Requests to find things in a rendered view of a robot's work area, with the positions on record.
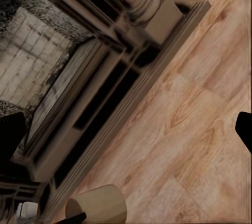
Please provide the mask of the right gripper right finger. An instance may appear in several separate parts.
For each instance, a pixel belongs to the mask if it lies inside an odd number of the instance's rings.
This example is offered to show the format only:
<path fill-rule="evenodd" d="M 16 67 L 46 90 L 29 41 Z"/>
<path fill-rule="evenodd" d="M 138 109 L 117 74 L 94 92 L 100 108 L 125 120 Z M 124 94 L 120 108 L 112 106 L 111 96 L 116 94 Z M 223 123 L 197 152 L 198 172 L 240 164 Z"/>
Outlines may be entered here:
<path fill-rule="evenodd" d="M 252 154 L 252 114 L 243 111 L 240 112 L 235 130 Z"/>

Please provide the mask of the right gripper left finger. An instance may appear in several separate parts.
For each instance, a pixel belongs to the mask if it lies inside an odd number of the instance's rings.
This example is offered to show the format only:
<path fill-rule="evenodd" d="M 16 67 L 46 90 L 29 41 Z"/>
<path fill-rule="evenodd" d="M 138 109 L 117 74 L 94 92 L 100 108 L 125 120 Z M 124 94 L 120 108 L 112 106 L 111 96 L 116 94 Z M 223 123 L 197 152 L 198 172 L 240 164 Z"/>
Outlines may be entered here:
<path fill-rule="evenodd" d="M 23 112 L 0 118 L 0 174 L 27 132 Z"/>

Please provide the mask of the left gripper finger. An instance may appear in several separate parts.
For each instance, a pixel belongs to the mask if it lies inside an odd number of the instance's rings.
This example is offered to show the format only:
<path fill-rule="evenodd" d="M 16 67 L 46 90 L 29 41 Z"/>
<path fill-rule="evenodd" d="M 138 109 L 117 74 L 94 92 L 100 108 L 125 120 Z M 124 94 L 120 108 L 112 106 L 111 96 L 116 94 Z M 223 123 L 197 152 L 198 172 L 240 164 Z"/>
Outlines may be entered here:
<path fill-rule="evenodd" d="M 85 213 L 82 213 L 80 215 L 74 216 L 72 218 L 69 218 L 67 220 L 61 221 L 57 224 L 80 224 L 87 218 L 87 215 Z"/>

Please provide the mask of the pillar candle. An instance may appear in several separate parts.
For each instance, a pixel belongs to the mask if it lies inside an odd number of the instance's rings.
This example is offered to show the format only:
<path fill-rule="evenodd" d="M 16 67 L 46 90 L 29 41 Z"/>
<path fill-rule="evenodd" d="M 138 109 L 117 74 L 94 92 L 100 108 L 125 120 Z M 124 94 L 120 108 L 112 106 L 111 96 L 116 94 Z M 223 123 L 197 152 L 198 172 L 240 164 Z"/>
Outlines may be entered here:
<path fill-rule="evenodd" d="M 120 189 L 107 185 L 80 193 L 66 202 L 66 219 L 85 213 L 80 224 L 125 224 L 127 203 Z"/>

